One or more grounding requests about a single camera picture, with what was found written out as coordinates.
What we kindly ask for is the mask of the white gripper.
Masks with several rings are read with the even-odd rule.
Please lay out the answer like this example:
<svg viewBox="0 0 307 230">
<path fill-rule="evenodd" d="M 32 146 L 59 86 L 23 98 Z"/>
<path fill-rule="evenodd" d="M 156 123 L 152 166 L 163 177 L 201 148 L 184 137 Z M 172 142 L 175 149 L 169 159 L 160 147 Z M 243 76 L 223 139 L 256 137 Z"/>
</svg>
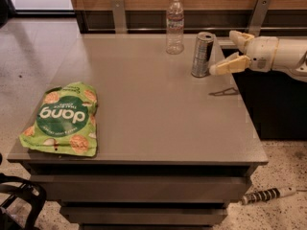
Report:
<svg viewBox="0 0 307 230">
<path fill-rule="evenodd" d="M 229 39 L 238 47 L 241 53 L 234 53 L 229 57 L 211 65 L 209 73 L 213 76 L 240 73 L 247 68 L 253 71 L 269 72 L 278 46 L 279 39 L 274 36 L 259 36 L 253 34 L 230 31 Z"/>
</svg>

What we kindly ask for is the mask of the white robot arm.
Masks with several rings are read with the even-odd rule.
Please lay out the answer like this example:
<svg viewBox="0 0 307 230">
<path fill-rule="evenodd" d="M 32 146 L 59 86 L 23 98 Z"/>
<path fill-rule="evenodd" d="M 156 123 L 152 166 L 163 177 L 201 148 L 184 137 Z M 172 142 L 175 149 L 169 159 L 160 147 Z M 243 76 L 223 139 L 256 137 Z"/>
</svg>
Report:
<svg viewBox="0 0 307 230">
<path fill-rule="evenodd" d="M 211 75 L 279 71 L 292 79 L 307 81 L 307 40 L 257 36 L 229 32 L 230 40 L 242 53 L 234 53 L 209 67 Z"/>
</svg>

